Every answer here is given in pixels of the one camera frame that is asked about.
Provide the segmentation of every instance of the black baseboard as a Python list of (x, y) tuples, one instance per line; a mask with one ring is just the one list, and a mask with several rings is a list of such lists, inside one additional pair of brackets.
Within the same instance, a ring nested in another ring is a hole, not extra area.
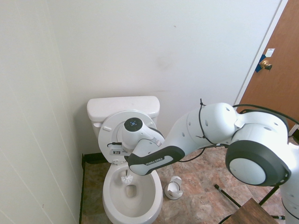
[(82, 168), (83, 168), (83, 181), (82, 181), (82, 191), (81, 191), (79, 224), (81, 224), (82, 222), (82, 207), (83, 207), (83, 193), (84, 193), (84, 179), (85, 179), (85, 161), (84, 161), (83, 154), (82, 154)]
[(85, 154), (84, 161), (89, 164), (98, 164), (98, 163), (108, 162), (105, 159), (103, 153)]
[(297, 129), (293, 134), (293, 139), (299, 144), (299, 130)]

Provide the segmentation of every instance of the white wall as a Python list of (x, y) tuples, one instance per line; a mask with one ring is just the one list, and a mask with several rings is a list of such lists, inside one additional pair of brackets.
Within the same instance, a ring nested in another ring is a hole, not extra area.
[(48, 0), (75, 113), (77, 141), (98, 152), (91, 98), (157, 96), (158, 129), (233, 104), (280, 0)]
[(82, 168), (44, 0), (0, 6), (0, 223), (78, 224)]

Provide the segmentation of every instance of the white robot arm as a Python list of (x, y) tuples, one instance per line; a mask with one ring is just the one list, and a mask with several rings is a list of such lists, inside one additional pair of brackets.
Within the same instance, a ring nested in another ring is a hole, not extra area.
[(203, 106), (181, 117), (164, 140), (136, 118), (122, 129), (122, 145), (138, 175), (175, 163), (191, 152), (227, 145), (227, 169), (240, 181), (256, 186), (282, 185), (287, 223), (299, 224), (299, 147), (288, 144), (286, 123), (266, 111), (238, 114), (225, 103)]

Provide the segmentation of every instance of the wooden door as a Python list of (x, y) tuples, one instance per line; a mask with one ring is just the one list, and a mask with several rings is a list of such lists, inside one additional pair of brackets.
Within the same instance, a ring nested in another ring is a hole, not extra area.
[(299, 120), (298, 0), (288, 1), (264, 54), (269, 48), (275, 48), (272, 57), (265, 59), (272, 69), (253, 74), (240, 104), (268, 107)]

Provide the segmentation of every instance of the toilet tank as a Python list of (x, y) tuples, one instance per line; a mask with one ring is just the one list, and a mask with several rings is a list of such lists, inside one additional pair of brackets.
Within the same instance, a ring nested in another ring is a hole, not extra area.
[(100, 127), (107, 117), (125, 110), (142, 111), (149, 115), (154, 123), (157, 124), (160, 102), (158, 98), (154, 96), (90, 99), (87, 103), (87, 113), (92, 122), (96, 137), (99, 136)]

